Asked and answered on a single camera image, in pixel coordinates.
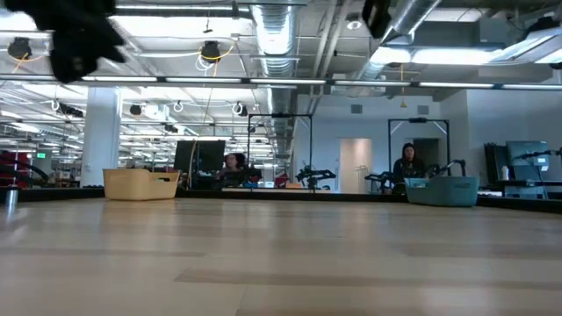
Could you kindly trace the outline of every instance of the person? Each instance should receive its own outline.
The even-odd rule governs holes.
[[[404,178],[421,178],[425,176],[425,164],[415,156],[415,147],[407,143],[402,147],[402,157],[394,163],[393,168],[393,193],[401,193],[406,187]]]
[[[246,156],[244,154],[227,154],[225,156],[225,168],[217,173],[217,180],[224,177],[228,172],[241,172],[244,170]]]

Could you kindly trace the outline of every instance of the teal plastic bin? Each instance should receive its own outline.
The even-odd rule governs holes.
[[[478,198],[479,179],[471,176],[436,176],[405,179],[407,200],[413,204],[472,207]]]

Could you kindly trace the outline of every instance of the blurred black object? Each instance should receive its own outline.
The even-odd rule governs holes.
[[[97,70],[99,58],[126,61],[116,48],[125,41],[107,19],[115,14],[115,0],[5,0],[5,5],[28,14],[41,31],[54,31],[51,68],[62,83]]]
[[[385,36],[386,28],[392,17],[388,13],[390,0],[367,0],[361,13],[371,36],[380,40]]]
[[[319,188],[316,187],[318,182],[326,179],[336,179],[336,175],[330,170],[313,170],[310,166],[305,166],[297,175],[297,181],[309,190],[318,190]]]

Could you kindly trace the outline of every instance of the pipe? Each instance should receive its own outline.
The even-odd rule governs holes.
[[[326,25],[324,26],[324,31],[322,31],[322,36],[320,38],[320,44],[318,45],[318,51],[316,52],[316,58],[314,59],[313,71],[310,74],[311,78],[315,78],[318,73],[318,68],[322,60],[322,55],[324,55],[324,49],[326,48],[326,43],[328,42],[328,36],[330,34],[332,21],[334,20],[335,7],[337,6],[337,1],[332,0],[328,11],[326,13]]]
[[[381,42],[395,39],[399,36],[408,36],[414,40],[414,32],[428,17],[428,15],[441,3],[441,0],[400,0],[396,6],[396,13],[390,26],[385,32]],[[386,64],[367,61],[355,76],[355,80],[373,81],[378,78]],[[348,97],[358,97],[364,88],[352,88]]]
[[[296,38],[296,9],[284,5],[252,5],[250,10],[256,22],[257,43],[260,54],[285,56],[294,54]],[[266,77],[286,78],[295,76],[296,61],[286,59],[261,59]],[[268,89],[270,113],[294,113],[297,108],[297,91]],[[272,132],[275,136],[286,136],[286,120],[273,119]],[[290,119],[289,126],[294,126]],[[277,151],[287,153],[291,141],[277,139]]]
[[[319,75],[320,78],[324,78],[326,76],[326,73],[328,72],[328,67],[330,66],[332,57],[334,56],[335,46],[337,45],[337,41],[340,38],[340,33],[342,32],[343,25],[346,23],[345,17],[347,17],[348,15],[351,4],[353,4],[353,0],[345,0],[345,2],[342,4],[342,8],[340,9],[340,18],[337,21],[334,35],[332,35],[332,41],[330,41],[330,46],[328,47],[328,51],[326,52],[326,60],[324,61],[324,65],[322,66],[322,71]]]

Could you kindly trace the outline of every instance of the doorway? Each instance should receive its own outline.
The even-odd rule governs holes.
[[[414,139],[415,156],[420,158],[426,166],[439,164],[439,139]]]
[[[364,179],[372,170],[371,139],[342,139],[340,146],[340,192],[365,194]]]

